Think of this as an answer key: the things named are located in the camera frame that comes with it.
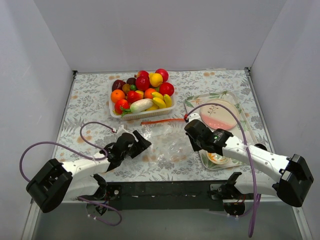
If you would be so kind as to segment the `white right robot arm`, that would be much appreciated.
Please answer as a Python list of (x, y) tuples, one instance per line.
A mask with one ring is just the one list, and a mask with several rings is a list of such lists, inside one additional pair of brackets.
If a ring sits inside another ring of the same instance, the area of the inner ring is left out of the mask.
[(253, 164), (264, 173), (262, 179), (234, 172), (217, 189), (212, 190), (216, 198), (237, 199), (241, 195), (261, 194), (277, 196), (284, 203), (301, 207), (314, 182), (306, 160), (294, 154), (293, 157), (278, 155), (256, 145), (246, 146), (231, 132), (218, 128), (211, 131), (200, 120), (187, 123), (184, 128), (194, 151), (208, 153)]

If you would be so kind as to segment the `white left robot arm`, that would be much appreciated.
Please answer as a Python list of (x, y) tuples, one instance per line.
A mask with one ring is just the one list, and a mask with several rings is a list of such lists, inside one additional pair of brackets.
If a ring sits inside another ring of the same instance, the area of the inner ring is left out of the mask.
[(62, 201), (87, 197), (106, 198), (107, 182), (101, 176), (121, 165), (126, 157), (135, 158), (151, 146), (138, 131), (121, 131), (116, 142), (107, 144), (88, 159), (59, 162), (50, 159), (30, 180), (26, 191), (43, 213), (57, 208)]

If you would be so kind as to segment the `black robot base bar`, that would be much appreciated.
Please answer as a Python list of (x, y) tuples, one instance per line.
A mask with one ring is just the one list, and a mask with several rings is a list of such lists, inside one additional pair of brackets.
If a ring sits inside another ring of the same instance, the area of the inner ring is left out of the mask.
[(203, 209), (235, 216), (244, 213), (245, 200), (251, 197), (234, 187), (239, 175), (228, 180), (109, 182), (85, 198), (119, 211)]

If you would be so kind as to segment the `clear zip top bag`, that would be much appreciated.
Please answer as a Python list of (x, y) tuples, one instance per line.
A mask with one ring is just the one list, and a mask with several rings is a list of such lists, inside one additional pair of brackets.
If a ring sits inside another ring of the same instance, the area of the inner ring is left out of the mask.
[(142, 121), (143, 135), (151, 142), (142, 160), (175, 164), (192, 157), (194, 151), (184, 130), (185, 125), (182, 118)]

